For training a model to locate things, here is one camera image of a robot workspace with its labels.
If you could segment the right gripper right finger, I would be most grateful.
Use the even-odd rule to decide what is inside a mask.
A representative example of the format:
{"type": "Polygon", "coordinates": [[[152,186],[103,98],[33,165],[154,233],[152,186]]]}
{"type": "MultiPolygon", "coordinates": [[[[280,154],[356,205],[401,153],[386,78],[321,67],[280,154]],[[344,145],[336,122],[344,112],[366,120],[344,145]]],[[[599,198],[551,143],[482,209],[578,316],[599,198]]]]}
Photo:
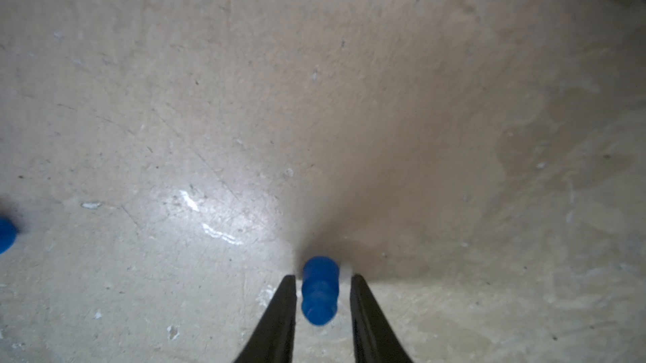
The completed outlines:
{"type": "Polygon", "coordinates": [[[356,363],[412,363],[363,276],[352,277],[350,307],[356,363]]]}

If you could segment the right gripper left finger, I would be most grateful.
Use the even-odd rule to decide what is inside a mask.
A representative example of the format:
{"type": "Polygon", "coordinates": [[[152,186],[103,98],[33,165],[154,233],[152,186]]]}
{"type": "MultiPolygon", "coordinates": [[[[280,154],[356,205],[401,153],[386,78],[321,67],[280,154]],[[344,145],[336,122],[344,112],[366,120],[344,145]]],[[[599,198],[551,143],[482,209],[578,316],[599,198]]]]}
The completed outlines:
{"type": "Polygon", "coordinates": [[[291,363],[296,324],[296,277],[280,282],[266,311],[235,363],[291,363]]]}

